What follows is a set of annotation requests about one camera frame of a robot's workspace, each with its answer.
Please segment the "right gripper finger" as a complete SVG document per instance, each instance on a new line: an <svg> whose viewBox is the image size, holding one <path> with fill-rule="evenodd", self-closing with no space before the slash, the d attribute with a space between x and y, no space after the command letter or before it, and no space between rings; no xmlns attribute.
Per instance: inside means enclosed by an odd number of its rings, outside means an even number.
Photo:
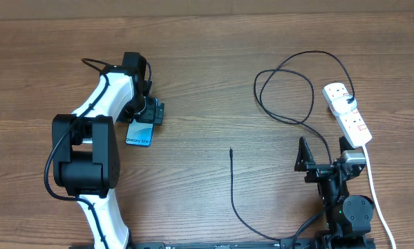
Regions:
<svg viewBox="0 0 414 249"><path fill-rule="evenodd" d="M345 136L339 138L339 148L340 153L344 153L345 151L352 151L355 148L348 142L348 139Z"/></svg>
<svg viewBox="0 0 414 249"><path fill-rule="evenodd" d="M299 148L294 170L296 172L306 172L315 166L314 157L309 148L308 142L304 137L299 138Z"/></svg>

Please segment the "blue Samsung Galaxy smartphone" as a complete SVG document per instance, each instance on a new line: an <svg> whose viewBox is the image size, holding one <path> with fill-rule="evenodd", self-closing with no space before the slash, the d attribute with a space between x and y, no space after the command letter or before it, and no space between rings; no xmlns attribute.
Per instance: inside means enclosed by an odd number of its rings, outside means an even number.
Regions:
<svg viewBox="0 0 414 249"><path fill-rule="evenodd" d="M134 120L129 124L125 143L128 145L149 147L152 143L154 125Z"/></svg>

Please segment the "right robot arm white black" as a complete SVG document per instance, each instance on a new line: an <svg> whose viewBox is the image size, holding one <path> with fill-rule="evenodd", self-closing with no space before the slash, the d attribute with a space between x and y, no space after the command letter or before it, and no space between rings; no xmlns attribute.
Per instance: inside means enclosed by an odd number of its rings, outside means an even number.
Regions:
<svg viewBox="0 0 414 249"><path fill-rule="evenodd" d="M315 162L304 137L299 139L296 172L305 172L306 183L316 183L323 200L323 210L309 218L294 234L293 248L374 248L371 231L375 203L363 195L351 195L347 182L358 177L366 167L366 157L353 149L346 138L340 137L341 155L330 164ZM311 239L299 235L321 217L326 218L326 229Z"/></svg>

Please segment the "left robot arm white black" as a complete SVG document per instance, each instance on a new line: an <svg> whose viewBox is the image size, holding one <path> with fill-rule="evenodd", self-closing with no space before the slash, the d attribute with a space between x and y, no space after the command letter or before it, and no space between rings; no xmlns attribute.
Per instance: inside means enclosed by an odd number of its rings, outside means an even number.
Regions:
<svg viewBox="0 0 414 249"><path fill-rule="evenodd" d="M99 83L80 107L54 117L44 185L53 198L79 203L91 248L134 248L115 193L121 165L115 124L127 124L126 144L148 147L164 120L164 103L150 95L151 66L141 54L125 52L120 65L82 62L99 73Z"/></svg>

